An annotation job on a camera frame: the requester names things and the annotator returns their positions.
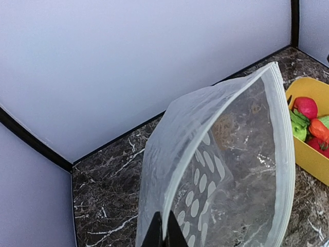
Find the dark marble surface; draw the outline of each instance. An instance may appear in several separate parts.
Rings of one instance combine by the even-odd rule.
[[[278,61],[285,88],[300,77],[329,83],[329,69],[287,48],[239,76]],[[79,247],[135,246],[144,146],[160,118],[76,164],[74,207]],[[329,188],[296,166],[293,210],[282,246],[328,247]]]

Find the yellow container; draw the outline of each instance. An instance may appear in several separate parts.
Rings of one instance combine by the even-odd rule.
[[[295,98],[312,98],[318,106],[318,116],[329,115],[329,85],[313,78],[294,81],[286,91],[286,98],[292,96],[289,108]],[[306,143],[294,137],[296,163],[318,180],[329,186],[329,159]]]

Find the black frame edge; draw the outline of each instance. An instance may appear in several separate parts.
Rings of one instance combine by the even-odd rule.
[[[78,243],[78,234],[77,234],[77,221],[76,221],[76,212],[74,208],[74,191],[73,191],[73,176],[71,174],[71,199],[72,199],[72,213],[73,213],[73,226],[74,226],[74,235],[76,237],[76,247],[79,247]]]
[[[44,143],[38,140],[34,135],[21,126],[13,119],[4,109],[0,108],[0,122],[19,139],[33,148],[35,151],[60,166],[64,170],[72,173],[73,164],[61,157],[59,154],[51,150]]]
[[[299,45],[299,0],[291,0],[291,46],[298,48]]]

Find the white backdrop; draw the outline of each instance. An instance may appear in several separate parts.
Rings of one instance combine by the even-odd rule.
[[[328,0],[300,0],[299,48],[329,66]]]
[[[73,162],[289,43],[288,0],[0,0],[0,105]]]

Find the clear plastic bag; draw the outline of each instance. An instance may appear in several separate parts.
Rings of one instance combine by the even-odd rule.
[[[172,210],[189,247],[279,246],[295,184],[276,63],[173,101],[147,142],[136,247]]]

